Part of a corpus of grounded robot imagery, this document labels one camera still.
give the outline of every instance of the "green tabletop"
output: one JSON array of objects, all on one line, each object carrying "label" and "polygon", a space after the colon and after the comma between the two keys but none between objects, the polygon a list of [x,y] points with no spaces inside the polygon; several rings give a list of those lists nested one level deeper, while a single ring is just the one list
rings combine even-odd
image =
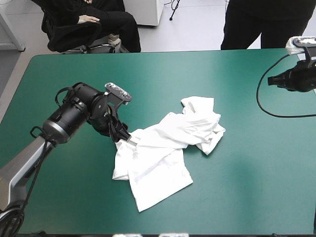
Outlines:
[{"label": "green tabletop", "polygon": [[[138,213],[128,181],[113,181],[115,145],[86,124],[44,162],[21,233],[188,232],[311,234],[316,204],[316,118],[281,119],[256,104],[258,80],[284,49],[34,57],[0,124],[0,166],[57,109],[56,92],[76,82],[104,90],[114,82],[133,96],[119,109],[130,131],[180,113],[180,100],[214,97],[226,128],[215,150],[184,150],[193,184]],[[270,75],[293,67],[297,56]],[[283,115],[314,113],[315,94],[276,86],[262,104]]]}]

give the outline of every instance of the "gray floor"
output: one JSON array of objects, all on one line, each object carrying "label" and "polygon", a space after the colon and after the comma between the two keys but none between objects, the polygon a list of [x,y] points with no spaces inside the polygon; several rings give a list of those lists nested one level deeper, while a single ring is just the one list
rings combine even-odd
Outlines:
[{"label": "gray floor", "polygon": [[[223,39],[225,24],[225,0],[181,0],[173,21],[170,5],[166,5],[157,27],[139,27],[143,52],[218,50]],[[26,46],[14,70],[0,64],[1,81],[8,81],[0,97],[0,121],[16,90],[30,59],[38,54],[52,54],[47,45],[47,36],[40,30],[43,13],[30,0],[12,0],[5,13],[17,36]],[[306,36],[316,36],[316,14],[304,32]],[[250,48],[259,48],[257,39]]]}]

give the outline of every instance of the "crumpled fabric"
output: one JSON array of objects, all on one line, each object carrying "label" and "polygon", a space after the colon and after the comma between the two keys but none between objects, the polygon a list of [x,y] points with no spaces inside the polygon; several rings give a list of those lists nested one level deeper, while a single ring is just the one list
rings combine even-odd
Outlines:
[{"label": "crumpled fabric", "polygon": [[113,179],[129,180],[139,212],[193,182],[183,149],[196,145],[208,155],[224,135],[221,116],[213,112],[213,98],[193,96],[181,103],[182,114],[170,112],[160,123],[132,132],[136,146],[123,140],[116,143]]}]

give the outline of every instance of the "chair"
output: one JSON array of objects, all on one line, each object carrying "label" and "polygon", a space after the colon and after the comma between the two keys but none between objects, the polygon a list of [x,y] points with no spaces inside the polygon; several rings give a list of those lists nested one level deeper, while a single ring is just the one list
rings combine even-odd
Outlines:
[{"label": "chair", "polygon": [[110,48],[110,53],[115,53],[115,47],[110,44],[90,46],[95,40],[105,36],[101,33],[102,27],[99,22],[59,26],[58,19],[56,19],[53,14],[43,8],[42,10],[44,12],[44,17],[41,29],[48,36],[49,42],[47,47],[49,50],[60,53],[88,53],[92,49],[106,46]]}]

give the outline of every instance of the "person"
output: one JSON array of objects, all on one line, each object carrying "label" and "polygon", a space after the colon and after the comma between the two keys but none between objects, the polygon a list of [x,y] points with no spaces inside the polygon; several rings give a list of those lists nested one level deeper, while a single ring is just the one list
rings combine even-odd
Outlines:
[{"label": "person", "polygon": [[140,40],[134,17],[125,12],[122,0],[32,0],[50,11],[59,25],[100,22],[102,30],[115,41],[121,40],[122,52],[140,52]]},{"label": "person", "polygon": [[283,48],[301,36],[316,0],[230,0],[221,49],[247,49],[261,34],[261,48]]}]

